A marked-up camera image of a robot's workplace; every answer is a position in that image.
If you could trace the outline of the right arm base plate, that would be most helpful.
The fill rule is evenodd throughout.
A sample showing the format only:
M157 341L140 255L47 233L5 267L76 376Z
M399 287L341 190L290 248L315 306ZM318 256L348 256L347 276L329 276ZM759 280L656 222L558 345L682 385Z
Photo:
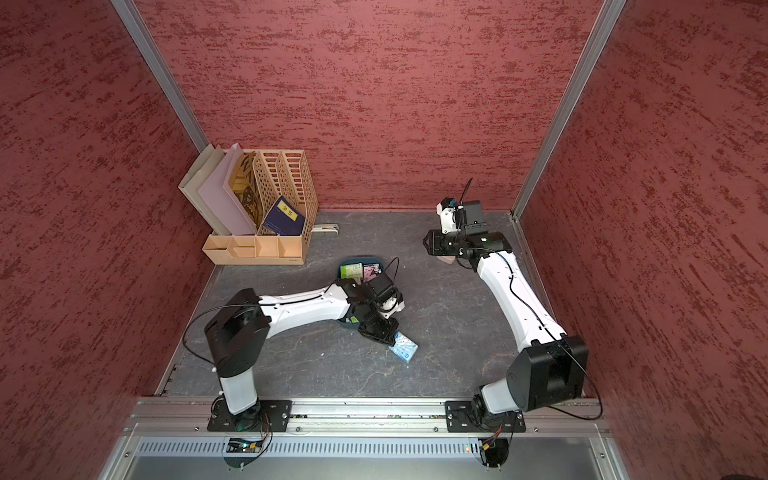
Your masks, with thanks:
M477 397L473 400L446 401L445 418L450 433L524 433L525 420L521 412L491 413Z

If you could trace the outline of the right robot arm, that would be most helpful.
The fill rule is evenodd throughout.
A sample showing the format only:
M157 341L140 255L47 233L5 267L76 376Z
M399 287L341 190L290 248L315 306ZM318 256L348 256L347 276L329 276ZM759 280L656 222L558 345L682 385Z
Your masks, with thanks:
M435 257L465 260L489 288L507 319L518 354L506 375L475 395L470 418L495 429L503 416L554 408L581 396L588 348L569 336L546 311L523 276L504 234L489 230L479 201L445 198L437 206L440 227L423 239Z

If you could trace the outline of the blue tissue pack bottom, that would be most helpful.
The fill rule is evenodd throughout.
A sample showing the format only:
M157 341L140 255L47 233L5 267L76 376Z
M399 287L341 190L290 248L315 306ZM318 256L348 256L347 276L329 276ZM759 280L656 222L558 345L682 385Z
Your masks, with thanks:
M402 361L409 363L416 354L418 345L400 331L395 334L394 341L394 345L389 347L390 351Z

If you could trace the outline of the pink tissue pack bottom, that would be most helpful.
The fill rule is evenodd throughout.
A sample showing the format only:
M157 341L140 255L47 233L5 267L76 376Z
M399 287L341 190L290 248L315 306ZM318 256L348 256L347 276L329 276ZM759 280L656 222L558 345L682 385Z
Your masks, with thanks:
M364 263L363 264L363 281L369 282L379 276L382 273L382 266L380 263Z

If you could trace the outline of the teal storage box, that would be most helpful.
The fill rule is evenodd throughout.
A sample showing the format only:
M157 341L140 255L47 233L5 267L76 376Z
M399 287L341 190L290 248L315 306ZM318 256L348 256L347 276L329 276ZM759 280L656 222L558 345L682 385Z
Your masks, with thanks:
M369 339L381 340L390 330L388 315L397 304L393 282L374 257L352 257L339 266L337 284L347 296L343 321L355 325Z

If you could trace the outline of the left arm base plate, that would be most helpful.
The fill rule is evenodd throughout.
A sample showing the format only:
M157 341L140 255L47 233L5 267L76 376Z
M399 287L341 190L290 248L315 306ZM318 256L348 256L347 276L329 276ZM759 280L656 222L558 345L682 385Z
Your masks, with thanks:
M211 405L208 432L283 433L287 429L293 402L290 400L258 400L239 414L232 414L220 396Z

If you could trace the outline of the green tissue pack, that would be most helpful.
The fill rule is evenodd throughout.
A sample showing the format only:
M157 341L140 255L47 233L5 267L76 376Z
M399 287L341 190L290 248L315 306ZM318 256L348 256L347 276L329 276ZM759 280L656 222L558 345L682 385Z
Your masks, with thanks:
M358 262L341 265L339 268L339 274L341 279L363 279L363 264Z

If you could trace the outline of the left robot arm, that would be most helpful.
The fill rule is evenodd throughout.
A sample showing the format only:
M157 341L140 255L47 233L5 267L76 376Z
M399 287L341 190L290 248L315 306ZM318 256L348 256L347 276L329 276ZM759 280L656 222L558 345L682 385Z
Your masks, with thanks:
M258 403L255 366L265 342L288 330L336 321L350 325L364 338L393 346L399 323L394 315L404 298L385 273L359 283L338 278L307 292L258 296L239 291L204 327L213 366L228 412L239 416Z

